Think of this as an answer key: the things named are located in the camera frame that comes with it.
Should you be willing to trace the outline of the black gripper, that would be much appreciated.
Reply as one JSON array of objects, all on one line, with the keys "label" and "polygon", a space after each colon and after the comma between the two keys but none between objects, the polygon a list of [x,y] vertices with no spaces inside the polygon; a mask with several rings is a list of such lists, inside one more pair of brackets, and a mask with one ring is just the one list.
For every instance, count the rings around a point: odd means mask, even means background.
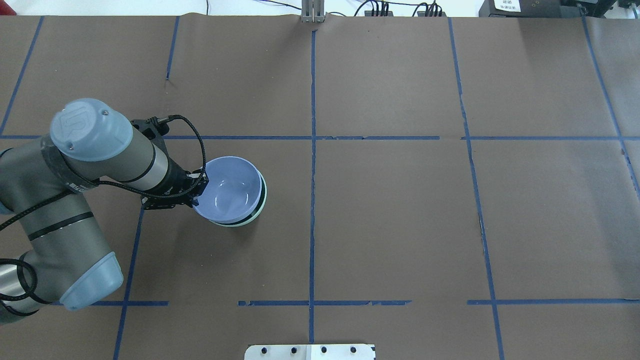
[{"label": "black gripper", "polygon": [[141,194],[146,210],[164,210],[178,205],[193,207],[207,184],[206,170],[187,171],[170,157],[164,136],[169,123],[178,117],[151,117],[132,120],[131,125],[151,143],[151,160],[141,175],[131,180],[131,188]]}]

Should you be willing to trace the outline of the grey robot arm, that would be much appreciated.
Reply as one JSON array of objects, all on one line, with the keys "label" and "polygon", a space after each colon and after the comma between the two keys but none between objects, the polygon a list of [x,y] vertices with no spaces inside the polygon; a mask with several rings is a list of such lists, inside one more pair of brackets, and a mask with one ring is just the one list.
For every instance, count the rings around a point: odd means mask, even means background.
[{"label": "grey robot arm", "polygon": [[85,193],[110,186],[141,196],[142,208],[193,207],[208,184],[187,171],[163,136],[181,115],[128,120],[105,102],[80,98],[53,117],[49,132],[1,152],[1,213],[19,223],[31,249],[1,260],[1,324],[59,303],[75,312],[124,282]]}]

